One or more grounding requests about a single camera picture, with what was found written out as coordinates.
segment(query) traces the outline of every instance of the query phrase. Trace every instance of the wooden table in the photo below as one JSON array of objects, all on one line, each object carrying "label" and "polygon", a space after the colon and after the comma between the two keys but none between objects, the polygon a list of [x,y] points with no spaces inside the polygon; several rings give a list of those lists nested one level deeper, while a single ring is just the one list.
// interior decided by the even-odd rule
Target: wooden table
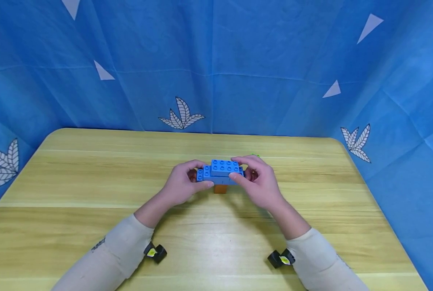
[{"label": "wooden table", "polygon": [[[338,141],[94,129],[49,135],[0,201],[0,290],[50,290],[175,164],[250,153],[371,290],[426,290]],[[167,258],[145,260],[120,290],[304,290],[293,269],[269,265],[284,238],[238,186],[172,209],[153,242]]]}]

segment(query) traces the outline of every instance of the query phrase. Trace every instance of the finger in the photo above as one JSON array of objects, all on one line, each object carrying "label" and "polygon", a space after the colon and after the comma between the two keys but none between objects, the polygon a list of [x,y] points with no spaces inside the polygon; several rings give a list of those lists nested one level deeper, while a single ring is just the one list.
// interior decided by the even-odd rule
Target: finger
[{"label": "finger", "polygon": [[243,177],[243,175],[238,173],[231,173],[229,175],[229,178],[235,181],[241,187],[243,187],[244,190],[246,190],[246,192],[248,192],[248,189],[250,189],[250,187],[252,187],[253,185],[251,181],[247,180],[246,178]]},{"label": "finger", "polygon": [[213,187],[213,185],[214,184],[212,181],[202,181],[202,182],[192,183],[192,187],[194,188],[195,192],[207,190]]},{"label": "finger", "polygon": [[248,165],[250,168],[254,169],[255,171],[259,171],[262,169],[262,163],[260,163],[258,160],[254,160],[251,157],[247,156],[235,156],[234,158],[231,158],[231,160],[235,160],[239,164]]},{"label": "finger", "polygon": [[247,169],[245,169],[245,171],[244,171],[244,174],[245,174],[245,177],[246,177],[247,180],[253,181],[253,179],[252,179],[252,169],[251,168],[247,167]]},{"label": "finger", "polygon": [[189,162],[184,162],[181,164],[183,168],[186,169],[186,172],[189,172],[190,170],[194,168],[203,168],[206,164],[202,162],[201,160],[190,160]]},{"label": "finger", "polygon": [[191,182],[195,182],[197,180],[197,171],[192,169],[188,172],[188,177]]},{"label": "finger", "polygon": [[255,154],[251,154],[248,157],[250,157],[251,159],[254,159],[254,160],[258,160],[259,162],[262,162],[262,163],[266,164],[265,161],[262,160],[262,158],[260,158],[259,156],[255,155]]}]

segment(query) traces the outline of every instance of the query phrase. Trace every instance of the sleeve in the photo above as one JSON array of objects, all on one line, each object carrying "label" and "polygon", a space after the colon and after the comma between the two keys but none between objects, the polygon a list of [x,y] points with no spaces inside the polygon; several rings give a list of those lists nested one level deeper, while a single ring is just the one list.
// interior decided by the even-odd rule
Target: sleeve
[{"label": "sleeve", "polygon": [[134,215],[122,220],[69,269],[52,291],[115,291],[144,258],[153,229]]},{"label": "sleeve", "polygon": [[309,291],[368,291],[369,288],[314,228],[287,241],[294,270]]}]

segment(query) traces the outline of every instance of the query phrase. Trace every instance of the blue backdrop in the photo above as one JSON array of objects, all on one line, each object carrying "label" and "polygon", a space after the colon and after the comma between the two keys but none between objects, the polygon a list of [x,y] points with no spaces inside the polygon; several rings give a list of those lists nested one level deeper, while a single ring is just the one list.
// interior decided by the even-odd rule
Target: blue backdrop
[{"label": "blue backdrop", "polygon": [[62,127],[336,138],[433,290],[433,0],[0,1],[0,197]]}]

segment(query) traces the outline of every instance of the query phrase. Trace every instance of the right hand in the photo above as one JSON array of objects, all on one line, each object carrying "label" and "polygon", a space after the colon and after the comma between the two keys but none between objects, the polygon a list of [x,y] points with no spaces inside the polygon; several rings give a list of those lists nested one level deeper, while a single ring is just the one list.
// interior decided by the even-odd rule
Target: right hand
[{"label": "right hand", "polygon": [[273,168],[262,159],[251,154],[233,157],[231,160],[235,160],[239,165],[247,165],[245,177],[241,174],[231,173],[229,178],[244,188],[255,205],[270,211],[285,201],[278,187]]}]

